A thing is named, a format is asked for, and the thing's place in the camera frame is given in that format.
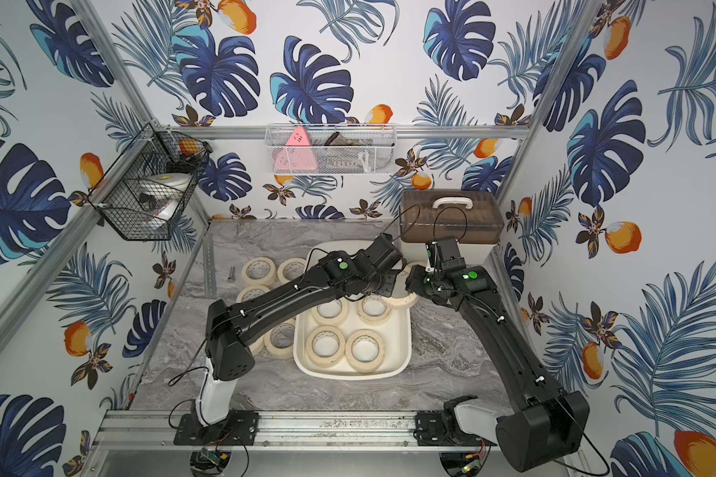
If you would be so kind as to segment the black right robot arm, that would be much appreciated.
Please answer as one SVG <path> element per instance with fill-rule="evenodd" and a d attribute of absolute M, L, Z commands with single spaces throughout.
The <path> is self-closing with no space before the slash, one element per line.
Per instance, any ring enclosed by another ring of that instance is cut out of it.
<path fill-rule="evenodd" d="M 494 441 L 524 472 L 579 450 L 590 406 L 553 378 L 509 317 L 495 281 L 469 266 L 453 237 L 427 242 L 430 271 L 414 266 L 406 289 L 455 310 L 495 365 L 513 409 L 495 419 Z"/>

